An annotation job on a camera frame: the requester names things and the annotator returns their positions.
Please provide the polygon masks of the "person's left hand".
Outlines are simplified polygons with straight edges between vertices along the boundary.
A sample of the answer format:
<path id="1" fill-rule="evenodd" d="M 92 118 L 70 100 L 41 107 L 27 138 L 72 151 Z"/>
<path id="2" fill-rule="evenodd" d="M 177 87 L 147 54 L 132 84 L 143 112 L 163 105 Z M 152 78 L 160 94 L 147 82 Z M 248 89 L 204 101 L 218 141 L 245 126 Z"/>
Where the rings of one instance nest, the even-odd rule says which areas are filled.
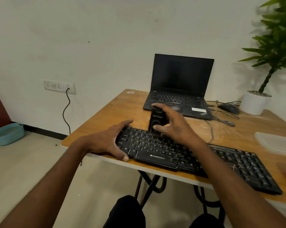
<path id="1" fill-rule="evenodd" d="M 124 127 L 133 122 L 133 119 L 122 121 L 117 125 L 109 127 L 107 130 L 82 136 L 78 141 L 83 148 L 90 153 L 109 153 L 112 155 L 112 148 L 118 148 L 116 138 Z"/>

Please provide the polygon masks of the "person's right hand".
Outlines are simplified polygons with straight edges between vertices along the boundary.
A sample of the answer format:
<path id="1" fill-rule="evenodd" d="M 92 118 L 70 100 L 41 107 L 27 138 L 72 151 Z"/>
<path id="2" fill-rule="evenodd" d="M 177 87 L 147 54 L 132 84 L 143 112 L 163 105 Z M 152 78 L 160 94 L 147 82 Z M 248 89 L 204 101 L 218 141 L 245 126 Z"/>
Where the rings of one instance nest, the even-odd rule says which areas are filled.
<path id="1" fill-rule="evenodd" d="M 168 125 L 171 126 L 171 136 L 176 143 L 186 146 L 192 152 L 202 152 L 209 149 L 206 142 L 201 139 L 187 123 L 183 115 L 161 103 L 153 103 L 152 106 L 161 108 L 168 118 Z"/>

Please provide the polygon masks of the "black handheld device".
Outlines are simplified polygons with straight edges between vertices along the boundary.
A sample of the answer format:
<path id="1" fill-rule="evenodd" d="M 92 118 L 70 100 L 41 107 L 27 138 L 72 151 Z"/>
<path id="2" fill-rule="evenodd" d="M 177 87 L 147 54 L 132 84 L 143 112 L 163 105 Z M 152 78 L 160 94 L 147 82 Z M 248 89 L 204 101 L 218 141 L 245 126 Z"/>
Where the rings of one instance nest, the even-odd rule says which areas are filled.
<path id="1" fill-rule="evenodd" d="M 160 134 L 160 132 L 153 129 L 153 126 L 154 125 L 165 126 L 167 124 L 168 124 L 168 118 L 166 116 L 166 113 L 161 108 L 153 106 L 151 111 L 151 117 L 149 120 L 149 127 L 148 127 L 149 132 Z"/>

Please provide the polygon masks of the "black computer keyboard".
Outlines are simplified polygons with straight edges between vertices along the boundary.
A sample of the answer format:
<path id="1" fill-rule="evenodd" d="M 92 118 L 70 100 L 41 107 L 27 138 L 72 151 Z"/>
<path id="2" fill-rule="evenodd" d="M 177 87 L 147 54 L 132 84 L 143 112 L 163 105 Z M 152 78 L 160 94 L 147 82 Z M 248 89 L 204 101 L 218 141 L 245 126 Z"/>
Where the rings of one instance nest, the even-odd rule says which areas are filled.
<path id="1" fill-rule="evenodd" d="M 187 147 L 158 132 L 125 127 L 118 134 L 116 145 L 137 162 L 208 178 L 198 159 Z M 213 144 L 209 146 L 254 190 L 270 195 L 283 194 L 255 153 Z"/>

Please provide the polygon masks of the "person's right forearm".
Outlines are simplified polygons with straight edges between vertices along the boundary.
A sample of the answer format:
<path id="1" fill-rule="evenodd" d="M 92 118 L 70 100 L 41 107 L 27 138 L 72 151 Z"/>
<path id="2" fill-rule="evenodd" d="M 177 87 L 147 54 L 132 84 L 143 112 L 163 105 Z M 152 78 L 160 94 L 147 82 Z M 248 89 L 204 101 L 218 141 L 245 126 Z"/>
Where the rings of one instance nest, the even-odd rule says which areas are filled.
<path id="1" fill-rule="evenodd" d="M 186 144 L 201 163 L 234 228 L 286 228 L 286 218 L 201 139 Z"/>

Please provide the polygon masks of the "person's left forearm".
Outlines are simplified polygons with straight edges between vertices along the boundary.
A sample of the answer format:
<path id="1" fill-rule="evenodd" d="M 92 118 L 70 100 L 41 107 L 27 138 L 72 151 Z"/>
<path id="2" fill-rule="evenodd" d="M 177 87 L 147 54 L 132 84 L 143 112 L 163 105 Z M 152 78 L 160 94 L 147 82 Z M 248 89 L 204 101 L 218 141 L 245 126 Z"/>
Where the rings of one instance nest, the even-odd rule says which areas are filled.
<path id="1" fill-rule="evenodd" d="M 0 228 L 53 228 L 74 175 L 88 153 L 85 136 L 61 158 L 0 223 Z"/>

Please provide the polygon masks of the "black metal table legs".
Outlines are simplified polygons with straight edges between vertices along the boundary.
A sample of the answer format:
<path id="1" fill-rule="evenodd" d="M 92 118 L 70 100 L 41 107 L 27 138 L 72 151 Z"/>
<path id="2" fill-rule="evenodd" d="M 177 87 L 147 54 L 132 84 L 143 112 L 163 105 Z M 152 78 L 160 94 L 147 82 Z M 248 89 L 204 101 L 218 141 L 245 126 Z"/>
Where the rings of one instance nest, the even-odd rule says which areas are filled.
<path id="1" fill-rule="evenodd" d="M 145 194 L 142 196 L 142 199 L 140 202 L 140 207 L 143 208 L 145 206 L 146 202 L 148 201 L 149 197 L 151 196 L 152 192 L 155 192 L 157 194 L 164 192 L 166 185 L 167 185 L 167 178 L 163 177 L 161 187 L 158 188 L 158 187 L 156 187 L 156 185 L 157 185 L 158 181 L 160 180 L 161 176 L 154 175 L 154 177 L 151 179 L 146 172 L 140 171 L 140 170 L 138 170 L 138 172 L 140 173 L 140 177 L 138 180 L 138 184 L 137 184 L 137 188 L 136 188 L 134 198 L 138 199 L 138 194 L 139 194 L 139 191 L 141 188 L 142 180 L 145 180 L 145 182 L 148 185 L 148 188 L 147 188 Z M 194 193 L 195 193 L 197 199 L 200 201 L 200 203 L 202 203 L 203 213 L 206 215 L 208 214 L 208 210 L 207 210 L 208 207 L 219 208 L 218 221 L 222 225 L 224 225 L 226 213 L 225 213 L 225 209 L 223 208 L 221 202 L 219 200 L 217 200 L 217 201 L 206 200 L 204 188 L 201 186 L 199 187 L 197 185 L 194 185 L 193 187 L 194 187 Z"/>

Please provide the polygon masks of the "black laptop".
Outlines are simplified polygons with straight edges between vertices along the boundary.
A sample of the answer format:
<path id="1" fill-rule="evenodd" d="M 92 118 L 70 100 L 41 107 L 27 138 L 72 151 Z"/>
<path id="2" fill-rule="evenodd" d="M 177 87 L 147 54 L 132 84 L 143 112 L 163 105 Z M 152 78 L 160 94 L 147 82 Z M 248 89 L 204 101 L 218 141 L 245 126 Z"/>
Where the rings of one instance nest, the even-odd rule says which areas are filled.
<path id="1" fill-rule="evenodd" d="M 204 99 L 214 59 L 155 54 L 149 95 L 143 110 L 153 103 L 168 105 L 184 117 L 211 121 Z"/>

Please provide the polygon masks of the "person's left leg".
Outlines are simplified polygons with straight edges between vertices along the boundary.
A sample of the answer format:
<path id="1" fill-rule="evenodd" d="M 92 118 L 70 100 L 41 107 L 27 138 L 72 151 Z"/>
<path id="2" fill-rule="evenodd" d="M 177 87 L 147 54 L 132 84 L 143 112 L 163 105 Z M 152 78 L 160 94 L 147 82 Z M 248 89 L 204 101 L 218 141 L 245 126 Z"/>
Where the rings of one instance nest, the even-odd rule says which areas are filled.
<path id="1" fill-rule="evenodd" d="M 117 200 L 103 228 L 146 228 L 146 219 L 137 199 L 126 195 Z"/>

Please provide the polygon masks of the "person's leg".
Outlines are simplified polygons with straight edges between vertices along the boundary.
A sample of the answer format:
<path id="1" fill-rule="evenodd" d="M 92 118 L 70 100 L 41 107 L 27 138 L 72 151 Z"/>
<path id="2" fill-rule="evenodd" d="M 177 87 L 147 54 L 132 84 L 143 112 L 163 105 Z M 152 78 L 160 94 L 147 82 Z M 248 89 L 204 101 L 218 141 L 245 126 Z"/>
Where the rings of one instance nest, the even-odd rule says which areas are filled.
<path id="1" fill-rule="evenodd" d="M 146 228 L 146 219 L 137 199 L 126 195 L 117 200 L 103 228 Z"/>
<path id="2" fill-rule="evenodd" d="M 214 215 L 201 214 L 194 219 L 189 228 L 225 228 L 225 226 Z"/>

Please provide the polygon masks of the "black computer mouse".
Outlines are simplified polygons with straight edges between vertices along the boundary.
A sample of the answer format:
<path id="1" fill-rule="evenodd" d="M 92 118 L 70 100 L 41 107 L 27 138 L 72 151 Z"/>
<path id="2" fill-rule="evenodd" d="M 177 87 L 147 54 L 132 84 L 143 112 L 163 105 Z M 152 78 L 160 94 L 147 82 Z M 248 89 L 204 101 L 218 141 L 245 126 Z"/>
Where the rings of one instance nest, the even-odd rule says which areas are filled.
<path id="1" fill-rule="evenodd" d="M 219 109 L 224 110 L 230 114 L 239 115 L 239 108 L 233 103 L 221 103 L 217 106 Z"/>

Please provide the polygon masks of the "white plant pot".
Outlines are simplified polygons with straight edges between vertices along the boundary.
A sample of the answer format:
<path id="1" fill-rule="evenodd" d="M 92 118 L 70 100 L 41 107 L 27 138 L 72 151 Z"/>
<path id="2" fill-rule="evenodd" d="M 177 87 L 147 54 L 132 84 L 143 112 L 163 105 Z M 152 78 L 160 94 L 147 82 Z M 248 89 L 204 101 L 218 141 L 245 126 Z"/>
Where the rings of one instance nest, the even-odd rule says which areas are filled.
<path id="1" fill-rule="evenodd" d="M 250 115 L 261 115 L 272 95 L 258 91 L 247 91 L 244 94 L 239 109 Z"/>

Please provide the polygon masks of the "person's right leg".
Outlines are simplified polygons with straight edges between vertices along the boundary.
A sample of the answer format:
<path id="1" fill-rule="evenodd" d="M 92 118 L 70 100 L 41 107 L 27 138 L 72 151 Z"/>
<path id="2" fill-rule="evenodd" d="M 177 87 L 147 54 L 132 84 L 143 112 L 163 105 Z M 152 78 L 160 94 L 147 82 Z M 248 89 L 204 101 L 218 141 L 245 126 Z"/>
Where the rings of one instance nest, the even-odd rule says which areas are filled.
<path id="1" fill-rule="evenodd" d="M 201 214 L 194 219 L 189 228 L 225 228 L 225 226 L 214 215 Z"/>

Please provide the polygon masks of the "clear plastic container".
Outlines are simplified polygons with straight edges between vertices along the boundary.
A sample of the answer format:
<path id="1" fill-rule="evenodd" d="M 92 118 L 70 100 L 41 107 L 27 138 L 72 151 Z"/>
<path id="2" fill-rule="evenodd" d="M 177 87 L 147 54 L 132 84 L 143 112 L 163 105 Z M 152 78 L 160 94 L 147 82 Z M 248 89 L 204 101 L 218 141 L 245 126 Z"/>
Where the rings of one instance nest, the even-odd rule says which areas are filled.
<path id="1" fill-rule="evenodd" d="M 269 152 L 286 156 L 286 137 L 261 132 L 254 137 Z"/>

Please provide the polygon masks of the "teal plastic basket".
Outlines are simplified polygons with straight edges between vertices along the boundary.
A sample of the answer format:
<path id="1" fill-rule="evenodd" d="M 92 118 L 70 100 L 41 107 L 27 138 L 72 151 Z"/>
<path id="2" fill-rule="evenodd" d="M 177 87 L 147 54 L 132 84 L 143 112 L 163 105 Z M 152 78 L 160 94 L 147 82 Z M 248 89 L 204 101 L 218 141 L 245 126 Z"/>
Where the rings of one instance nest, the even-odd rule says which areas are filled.
<path id="1" fill-rule="evenodd" d="M 0 146 L 9 145 L 25 136 L 21 123 L 11 123 L 0 128 Z"/>

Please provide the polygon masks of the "green leafy plant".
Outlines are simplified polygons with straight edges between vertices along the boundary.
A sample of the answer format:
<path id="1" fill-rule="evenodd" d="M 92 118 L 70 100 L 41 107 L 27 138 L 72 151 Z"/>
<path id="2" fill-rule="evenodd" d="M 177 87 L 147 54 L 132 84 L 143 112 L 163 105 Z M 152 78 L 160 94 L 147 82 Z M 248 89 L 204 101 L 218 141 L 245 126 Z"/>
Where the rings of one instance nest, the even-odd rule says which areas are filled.
<path id="1" fill-rule="evenodd" d="M 276 71 L 286 69 L 286 0 L 269 0 L 259 8 L 267 8 L 260 20 L 266 27 L 266 33 L 252 38 L 259 44 L 257 48 L 242 48 L 242 50 L 256 55 L 239 60 L 239 62 L 255 60 L 256 63 L 252 67 L 266 64 L 270 66 L 259 90 L 248 92 L 256 96 L 271 97 L 264 93 L 265 87 Z"/>

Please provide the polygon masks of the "white wall socket panel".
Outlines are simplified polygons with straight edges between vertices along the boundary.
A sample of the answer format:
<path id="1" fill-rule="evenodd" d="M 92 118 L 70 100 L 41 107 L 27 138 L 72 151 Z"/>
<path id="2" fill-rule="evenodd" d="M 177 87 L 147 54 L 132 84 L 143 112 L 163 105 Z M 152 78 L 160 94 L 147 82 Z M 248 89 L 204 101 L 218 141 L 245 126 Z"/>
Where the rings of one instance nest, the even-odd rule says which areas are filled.
<path id="1" fill-rule="evenodd" d="M 74 84 L 43 80 L 43 86 L 45 90 L 54 92 L 67 92 L 68 94 L 76 95 Z"/>

